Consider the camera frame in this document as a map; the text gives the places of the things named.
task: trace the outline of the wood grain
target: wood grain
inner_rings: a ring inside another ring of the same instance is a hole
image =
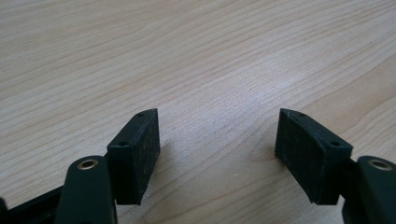
[[[159,109],[120,223],[342,223],[274,156],[280,107],[396,162],[396,2],[0,2],[0,195],[14,207]]]

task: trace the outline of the screw hole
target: screw hole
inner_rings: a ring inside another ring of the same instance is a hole
[[[80,170],[89,170],[91,168],[93,168],[95,165],[98,164],[97,160],[86,160],[86,161],[82,161],[79,165],[78,165],[78,169]]]
[[[128,142],[119,142],[120,147],[128,146]]]
[[[369,160],[369,164],[378,170],[391,171],[393,169],[389,164],[379,160]]]
[[[341,146],[341,144],[340,143],[338,143],[338,142],[330,142],[330,144],[332,144],[333,146],[335,146],[335,147],[339,147],[339,146]]]

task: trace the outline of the clamp jaw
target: clamp jaw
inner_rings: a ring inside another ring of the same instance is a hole
[[[107,146],[107,154],[73,162],[64,185],[10,210],[0,223],[117,223],[117,204],[140,204],[160,154],[157,109],[140,112]]]
[[[377,157],[350,159],[352,145],[308,117],[280,109],[275,154],[311,203],[346,202],[345,223],[396,223],[396,165]]]

